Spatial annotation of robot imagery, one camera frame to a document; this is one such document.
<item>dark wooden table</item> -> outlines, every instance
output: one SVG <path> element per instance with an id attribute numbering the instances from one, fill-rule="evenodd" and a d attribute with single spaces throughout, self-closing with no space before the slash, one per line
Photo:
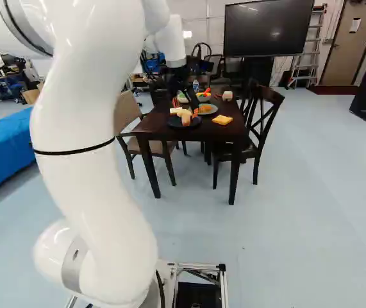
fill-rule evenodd
<path id="1" fill-rule="evenodd" d="M 213 89 L 213 93 L 218 93 L 217 89 Z M 138 144 L 142 152 L 144 165 L 146 166 L 147 175 L 151 184 L 151 188 L 156 198 L 161 197 L 160 188 L 156 171 L 154 170 L 153 157 L 150 152 L 149 141 L 203 141 L 206 144 L 214 142 L 232 142 L 233 143 L 233 160 L 231 161 L 231 176 L 229 182 L 229 201 L 230 205 L 234 204 L 235 191 L 237 188 L 238 171 L 240 169 L 240 154 L 247 135 L 244 120 L 237 101 L 222 101 L 221 99 L 211 99 L 210 103 L 219 107 L 216 114 L 202 116 L 203 122 L 197 128 L 174 129 L 167 125 L 170 112 L 170 102 L 164 101 L 153 108 L 143 120 L 132 130 L 136 135 Z M 233 121 L 222 126 L 212 122 L 217 115 L 222 114 L 232 117 Z"/>

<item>water bottle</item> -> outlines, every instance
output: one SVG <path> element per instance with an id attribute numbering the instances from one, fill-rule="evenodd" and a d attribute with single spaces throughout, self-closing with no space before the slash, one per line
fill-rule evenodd
<path id="1" fill-rule="evenodd" d="M 198 93 L 198 91 L 200 90 L 200 83 L 196 79 L 193 81 L 193 89 L 195 93 Z"/>

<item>television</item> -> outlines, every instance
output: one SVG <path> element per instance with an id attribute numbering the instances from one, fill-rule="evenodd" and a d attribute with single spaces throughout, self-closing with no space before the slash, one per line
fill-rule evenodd
<path id="1" fill-rule="evenodd" d="M 314 0 L 261 0 L 226 5 L 225 56 L 303 52 Z"/>

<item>blue sofa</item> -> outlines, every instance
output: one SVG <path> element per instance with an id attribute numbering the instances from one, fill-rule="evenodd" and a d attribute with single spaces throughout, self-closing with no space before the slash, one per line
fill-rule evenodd
<path id="1" fill-rule="evenodd" d="M 29 133 L 31 109 L 0 120 L 0 183 L 35 160 Z"/>

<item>bowl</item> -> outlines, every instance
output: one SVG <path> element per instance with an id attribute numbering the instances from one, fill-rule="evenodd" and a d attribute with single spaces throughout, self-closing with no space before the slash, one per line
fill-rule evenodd
<path id="1" fill-rule="evenodd" d="M 211 99 L 211 94 L 210 93 L 206 93 L 206 96 L 201 96 L 202 93 L 197 93 L 197 99 L 199 100 L 200 103 L 205 103 L 206 101 L 209 101 Z"/>
<path id="2" fill-rule="evenodd" d="M 181 98 L 181 97 L 177 97 L 177 100 L 180 104 L 188 104 L 188 99 L 186 97 Z"/>

